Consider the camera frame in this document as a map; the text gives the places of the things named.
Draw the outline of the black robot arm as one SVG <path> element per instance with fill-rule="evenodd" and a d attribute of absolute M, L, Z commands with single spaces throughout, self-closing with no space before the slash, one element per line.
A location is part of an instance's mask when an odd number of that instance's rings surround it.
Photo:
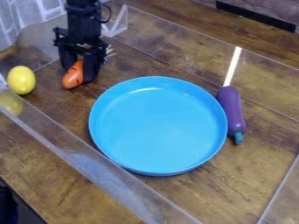
<path fill-rule="evenodd" d="M 83 81 L 91 82 L 99 75 L 109 56 L 109 43 L 101 38 L 102 25 L 113 16 L 111 7 L 101 0 L 67 0 L 69 28 L 55 27 L 54 45 L 59 48 L 61 64 L 66 71 L 83 57 Z"/>

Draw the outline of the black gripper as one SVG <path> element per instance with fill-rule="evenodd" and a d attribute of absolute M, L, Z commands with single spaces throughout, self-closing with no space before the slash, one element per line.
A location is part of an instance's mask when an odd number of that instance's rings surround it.
<path fill-rule="evenodd" d="M 102 19 L 102 9 L 106 5 L 66 5 L 69 28 L 54 28 L 54 45 L 59 47 L 61 64 L 69 70 L 78 61 L 77 53 L 67 46 L 85 49 L 101 48 L 106 42 L 101 39 L 102 25 L 110 21 Z M 91 82 L 99 75 L 102 59 L 99 53 L 86 53 L 83 56 L 85 81 Z"/>

